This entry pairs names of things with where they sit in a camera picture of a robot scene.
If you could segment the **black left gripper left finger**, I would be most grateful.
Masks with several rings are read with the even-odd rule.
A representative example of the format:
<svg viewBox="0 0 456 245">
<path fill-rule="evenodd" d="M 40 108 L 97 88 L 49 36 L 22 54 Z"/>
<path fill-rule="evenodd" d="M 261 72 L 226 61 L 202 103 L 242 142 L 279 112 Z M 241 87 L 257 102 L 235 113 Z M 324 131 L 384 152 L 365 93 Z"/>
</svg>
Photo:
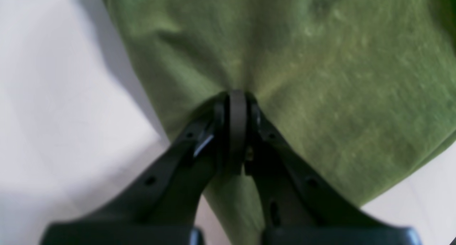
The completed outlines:
<svg viewBox="0 0 456 245">
<path fill-rule="evenodd" d="M 73 221 L 51 224 L 41 245 L 204 245 L 195 227 L 202 192 L 216 173 L 240 173 L 247 100 L 217 95 L 176 141 L 124 191 Z"/>
</svg>

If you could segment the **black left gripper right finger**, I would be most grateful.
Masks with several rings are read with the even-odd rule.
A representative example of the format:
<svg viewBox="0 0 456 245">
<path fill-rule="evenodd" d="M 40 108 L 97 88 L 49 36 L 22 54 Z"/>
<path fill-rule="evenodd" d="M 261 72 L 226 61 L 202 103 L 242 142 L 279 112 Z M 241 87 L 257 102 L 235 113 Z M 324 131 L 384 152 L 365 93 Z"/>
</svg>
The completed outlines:
<svg viewBox="0 0 456 245">
<path fill-rule="evenodd" d="M 333 189 L 286 142 L 246 94 L 245 172 L 258 190 L 266 228 L 262 245 L 420 245 L 417 232 L 365 214 Z"/>
</svg>

